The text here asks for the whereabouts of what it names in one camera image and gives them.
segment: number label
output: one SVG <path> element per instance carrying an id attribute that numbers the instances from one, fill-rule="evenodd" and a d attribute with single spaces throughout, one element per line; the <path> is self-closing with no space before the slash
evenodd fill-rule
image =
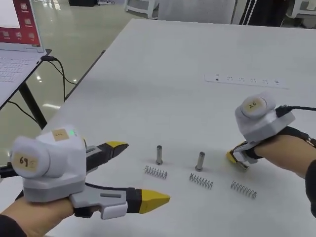
<path id="1" fill-rule="evenodd" d="M 65 129 L 57 129 L 52 131 L 52 133 L 56 142 L 69 139 L 69 136 Z"/>
<path id="2" fill-rule="evenodd" d="M 36 157 L 31 157 L 22 153 L 15 153 L 12 165 L 15 168 L 36 172 L 38 167 L 38 159 Z"/>
<path id="3" fill-rule="evenodd" d="M 248 112 L 252 112 L 260 107 L 262 107 L 262 102 L 257 98 L 250 100 L 244 105 L 245 110 Z"/>

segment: human hand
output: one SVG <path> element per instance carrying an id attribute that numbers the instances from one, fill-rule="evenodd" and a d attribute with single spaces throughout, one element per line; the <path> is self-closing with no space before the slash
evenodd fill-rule
<path id="1" fill-rule="evenodd" d="M 289 135 L 279 135 L 258 145 L 255 147 L 255 153 L 303 178 L 311 162 L 316 159 L 316 149 L 313 146 Z"/>
<path id="2" fill-rule="evenodd" d="M 28 237 L 43 237 L 73 213 L 74 208 L 68 198 L 30 203 L 22 197 L 1 214 L 15 220 Z"/>

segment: power strip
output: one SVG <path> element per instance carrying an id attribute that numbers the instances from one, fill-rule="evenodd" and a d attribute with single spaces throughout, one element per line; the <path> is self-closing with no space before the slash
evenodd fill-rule
<path id="1" fill-rule="evenodd" d="M 233 77 L 233 76 L 227 76 L 223 74 L 216 74 L 210 77 L 205 75 L 204 79 L 207 82 L 289 89 L 285 85 L 284 81 L 280 79 L 259 79 L 255 77 L 253 78 Z"/>

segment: floor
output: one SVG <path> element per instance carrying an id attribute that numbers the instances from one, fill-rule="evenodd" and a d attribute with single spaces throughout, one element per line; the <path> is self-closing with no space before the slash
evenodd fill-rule
<path id="1" fill-rule="evenodd" d="M 76 83 L 132 18 L 121 4 L 95 7 L 70 7 L 68 0 L 35 0 L 35 15 L 43 44 L 53 49 L 52 55 L 63 63 L 66 78 Z M 58 72 L 48 63 L 42 64 L 28 80 L 28 85 L 44 116 L 50 120 L 63 104 L 63 84 Z M 73 85 L 67 84 L 69 92 Z M 21 95 L 11 101 L 30 112 Z M 7 162 L 12 142 L 19 136 L 34 138 L 40 128 L 7 104 L 0 111 L 0 165 Z"/>

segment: metal spring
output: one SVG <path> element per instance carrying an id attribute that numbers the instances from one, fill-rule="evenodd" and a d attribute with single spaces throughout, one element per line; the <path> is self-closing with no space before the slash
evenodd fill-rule
<path id="1" fill-rule="evenodd" d="M 231 184 L 231 189 L 234 189 L 237 192 L 240 192 L 252 199 L 255 199 L 257 197 L 257 192 L 253 191 L 252 189 L 248 187 L 245 187 L 242 184 L 237 183 L 235 180 Z"/>
<path id="2" fill-rule="evenodd" d="M 153 175 L 153 176 L 161 178 L 161 179 L 166 179 L 167 175 L 168 175 L 167 171 L 153 168 L 153 167 L 150 167 L 148 165 L 146 165 L 144 171 L 146 174 L 150 174 L 150 175 Z"/>
<path id="3" fill-rule="evenodd" d="M 213 186 L 213 182 L 210 182 L 209 180 L 204 179 L 202 177 L 199 177 L 193 173 L 190 174 L 189 180 L 196 183 L 196 184 L 199 184 L 207 189 L 211 189 Z"/>

